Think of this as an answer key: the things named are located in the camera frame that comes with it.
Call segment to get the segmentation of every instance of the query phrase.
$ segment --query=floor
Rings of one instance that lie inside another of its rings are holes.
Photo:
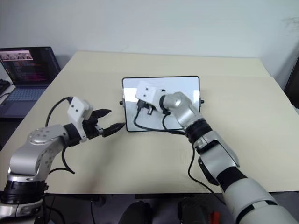
[[[272,193],[277,202],[284,206],[299,222],[299,193],[281,192]],[[104,205],[97,206],[93,203],[93,213],[97,224],[117,224],[125,209],[133,202],[140,201],[135,195],[105,195]],[[234,221],[228,209],[213,197],[211,194],[195,194],[198,206],[202,206],[206,214],[218,211],[221,214],[221,224],[233,224]],[[142,199],[150,203],[154,211],[153,224],[179,224],[177,217],[178,202],[183,198],[172,195],[170,198]],[[47,205],[51,205],[53,196],[46,199]],[[67,224],[92,224],[91,202],[74,198],[66,198],[63,195],[56,195],[53,208],[59,209]],[[56,212],[51,212],[51,218],[55,224],[61,224],[61,218]]]

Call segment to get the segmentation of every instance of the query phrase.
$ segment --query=red object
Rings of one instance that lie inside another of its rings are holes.
[[[210,215],[210,224],[220,224],[220,213],[213,211]]]

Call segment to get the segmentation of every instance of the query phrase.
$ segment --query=white table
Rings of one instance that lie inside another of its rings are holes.
[[[78,52],[37,101],[0,154],[0,189],[9,159],[31,130],[42,127],[50,108],[62,97],[87,99],[95,109],[112,112],[102,127],[123,122],[121,79],[143,76],[197,75],[205,100],[202,113],[239,156],[242,170],[268,191],[299,190],[299,116],[258,59],[156,56]],[[50,125],[67,124],[67,103]],[[192,155],[184,136],[128,133],[125,128],[68,148],[66,160],[76,172],[57,171],[50,193],[200,193],[207,192],[187,175]],[[61,167],[60,156],[52,168]],[[197,162],[192,174],[207,183]],[[211,185],[217,192],[220,189]]]

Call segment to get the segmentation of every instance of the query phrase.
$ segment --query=keyboard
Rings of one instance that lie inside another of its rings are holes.
[[[6,100],[10,101],[31,101],[31,100],[38,100],[45,89],[21,89],[17,88],[13,91]]]

